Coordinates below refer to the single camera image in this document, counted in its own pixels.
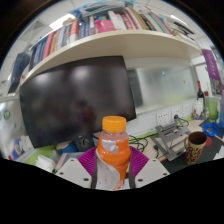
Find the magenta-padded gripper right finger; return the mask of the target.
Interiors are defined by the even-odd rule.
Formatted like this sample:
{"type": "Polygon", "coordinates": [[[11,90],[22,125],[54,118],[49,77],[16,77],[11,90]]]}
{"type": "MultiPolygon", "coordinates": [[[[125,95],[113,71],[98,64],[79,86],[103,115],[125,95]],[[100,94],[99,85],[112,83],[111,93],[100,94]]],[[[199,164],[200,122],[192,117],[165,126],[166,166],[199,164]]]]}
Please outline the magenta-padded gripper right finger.
{"type": "Polygon", "coordinates": [[[143,187],[168,175],[169,171],[158,159],[149,159],[142,152],[131,147],[128,174],[131,189],[143,187]]]}

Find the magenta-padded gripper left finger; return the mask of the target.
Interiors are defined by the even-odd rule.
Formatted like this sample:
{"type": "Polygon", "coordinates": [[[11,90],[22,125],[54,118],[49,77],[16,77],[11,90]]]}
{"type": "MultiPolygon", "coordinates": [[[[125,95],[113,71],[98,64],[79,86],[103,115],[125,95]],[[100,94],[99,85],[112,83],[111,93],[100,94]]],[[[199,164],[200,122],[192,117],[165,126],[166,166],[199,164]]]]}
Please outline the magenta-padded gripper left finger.
{"type": "Polygon", "coordinates": [[[69,158],[57,171],[57,176],[84,188],[97,185],[96,148],[91,148],[79,158],[69,158]]]}

